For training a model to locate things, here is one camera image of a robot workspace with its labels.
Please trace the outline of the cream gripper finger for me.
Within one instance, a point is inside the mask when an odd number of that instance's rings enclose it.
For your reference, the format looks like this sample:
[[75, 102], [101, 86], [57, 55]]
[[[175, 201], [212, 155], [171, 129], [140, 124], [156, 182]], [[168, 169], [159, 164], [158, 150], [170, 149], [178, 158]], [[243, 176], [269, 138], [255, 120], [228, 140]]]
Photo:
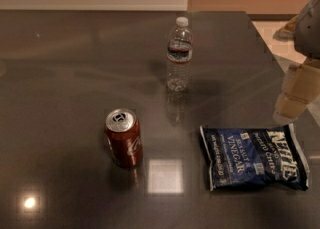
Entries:
[[275, 103], [273, 119], [280, 125], [287, 125], [296, 121], [306, 108], [306, 103], [290, 99], [285, 93], [281, 93]]
[[291, 64], [282, 91], [295, 101], [310, 103], [320, 95], [320, 60], [307, 58], [302, 64]]

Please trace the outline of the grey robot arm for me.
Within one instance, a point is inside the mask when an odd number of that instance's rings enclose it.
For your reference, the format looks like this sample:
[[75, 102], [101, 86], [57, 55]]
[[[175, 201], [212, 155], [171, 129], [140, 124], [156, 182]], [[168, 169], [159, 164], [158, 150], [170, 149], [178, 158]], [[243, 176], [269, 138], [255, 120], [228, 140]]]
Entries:
[[320, 0], [309, 0], [298, 14], [294, 48], [306, 59], [285, 74], [273, 114], [280, 125], [294, 122], [320, 95]]

